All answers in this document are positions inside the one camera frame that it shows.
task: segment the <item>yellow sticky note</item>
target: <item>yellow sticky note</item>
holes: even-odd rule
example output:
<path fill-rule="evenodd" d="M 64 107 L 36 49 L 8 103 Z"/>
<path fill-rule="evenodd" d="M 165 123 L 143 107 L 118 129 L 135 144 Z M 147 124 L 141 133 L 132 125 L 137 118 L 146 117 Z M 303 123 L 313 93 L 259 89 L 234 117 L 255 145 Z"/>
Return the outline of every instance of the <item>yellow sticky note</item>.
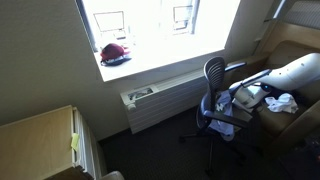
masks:
<path fill-rule="evenodd" d="M 71 141 L 71 147 L 75 151 L 78 151 L 78 143 L 79 143 L 79 134 L 73 133 L 72 134 L 72 141 Z"/>

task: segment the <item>white cloth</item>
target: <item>white cloth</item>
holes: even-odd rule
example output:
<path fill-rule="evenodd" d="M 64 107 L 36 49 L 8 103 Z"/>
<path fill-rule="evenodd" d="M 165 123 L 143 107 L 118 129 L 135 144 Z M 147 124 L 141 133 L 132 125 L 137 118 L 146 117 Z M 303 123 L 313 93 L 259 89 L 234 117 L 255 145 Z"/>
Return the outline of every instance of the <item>white cloth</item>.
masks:
<path fill-rule="evenodd" d="M 216 111 L 223 113 L 227 116 L 232 116 L 232 102 L 229 91 L 222 91 L 221 96 L 216 103 Z M 210 128 L 220 132 L 222 138 L 226 141 L 231 141 L 234 136 L 234 128 L 232 124 L 228 124 L 222 121 L 212 120 L 209 125 Z"/>
<path fill-rule="evenodd" d="M 279 96 L 278 100 L 274 97 L 266 97 L 268 109 L 272 112 L 288 112 L 295 113 L 298 110 L 298 105 L 291 94 L 284 93 Z"/>

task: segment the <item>chair backrest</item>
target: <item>chair backrest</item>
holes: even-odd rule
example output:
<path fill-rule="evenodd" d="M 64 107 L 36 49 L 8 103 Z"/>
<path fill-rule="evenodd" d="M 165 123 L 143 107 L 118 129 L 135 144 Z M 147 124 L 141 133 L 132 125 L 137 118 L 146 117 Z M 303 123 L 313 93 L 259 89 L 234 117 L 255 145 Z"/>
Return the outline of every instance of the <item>chair backrest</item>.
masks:
<path fill-rule="evenodd" d="M 213 57 L 204 65 L 204 75 L 208 81 L 206 102 L 203 102 L 201 110 L 215 111 L 217 92 L 222 86 L 225 72 L 225 62 L 222 57 Z"/>

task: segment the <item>radiator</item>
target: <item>radiator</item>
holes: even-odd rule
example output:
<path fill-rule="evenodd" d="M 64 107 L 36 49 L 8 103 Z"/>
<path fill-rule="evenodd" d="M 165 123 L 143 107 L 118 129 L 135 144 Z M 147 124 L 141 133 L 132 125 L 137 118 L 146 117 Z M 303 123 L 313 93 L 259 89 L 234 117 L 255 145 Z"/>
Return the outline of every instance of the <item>radiator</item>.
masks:
<path fill-rule="evenodd" d="M 121 93 L 132 133 L 198 105 L 206 90 L 201 69 Z"/>

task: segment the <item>dresser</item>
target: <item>dresser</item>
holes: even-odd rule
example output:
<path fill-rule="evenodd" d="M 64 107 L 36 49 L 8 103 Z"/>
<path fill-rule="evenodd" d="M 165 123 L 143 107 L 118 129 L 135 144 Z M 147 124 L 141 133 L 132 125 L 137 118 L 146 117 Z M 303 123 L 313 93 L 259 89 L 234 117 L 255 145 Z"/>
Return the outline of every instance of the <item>dresser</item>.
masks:
<path fill-rule="evenodd" d="M 0 179 L 100 179 L 104 158 L 77 108 L 0 126 Z"/>

